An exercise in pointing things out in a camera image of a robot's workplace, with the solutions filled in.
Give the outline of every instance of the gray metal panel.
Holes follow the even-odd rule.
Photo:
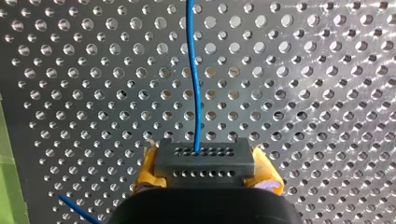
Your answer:
[[[56,200],[67,192],[108,218],[145,138],[191,140],[184,6],[0,1],[0,91],[32,223],[81,222]],[[305,223],[395,222],[395,7],[197,1],[203,141],[261,144]]]

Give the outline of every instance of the terminal block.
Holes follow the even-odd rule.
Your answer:
[[[168,188],[242,187],[254,176],[254,160],[246,138],[232,143],[192,143],[163,139],[157,150],[154,174],[166,178]]]

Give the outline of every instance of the green surface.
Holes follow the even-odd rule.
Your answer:
[[[28,224],[17,166],[12,156],[0,96],[0,223]]]

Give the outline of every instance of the perforated metal sheet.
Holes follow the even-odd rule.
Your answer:
[[[305,223],[394,223],[395,1],[195,7],[203,141],[248,137]],[[145,138],[192,139],[177,0],[1,0],[7,124],[32,223],[100,220],[128,197]]]

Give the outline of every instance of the blue cable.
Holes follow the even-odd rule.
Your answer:
[[[70,201],[66,196],[64,195],[59,195],[59,199],[67,204],[70,208],[72,208],[76,213],[78,213],[80,216],[84,217],[87,219],[87,221],[91,222],[92,224],[100,224],[98,220],[95,218],[91,217],[86,211],[82,210],[78,205]]]
[[[189,48],[192,86],[194,88],[194,101],[195,101],[194,151],[197,152],[200,150],[200,144],[201,144],[202,108],[201,108],[201,90],[200,90],[199,78],[198,78],[198,68],[195,64],[193,8],[194,8],[194,0],[187,0],[187,5],[186,5],[187,45]]]

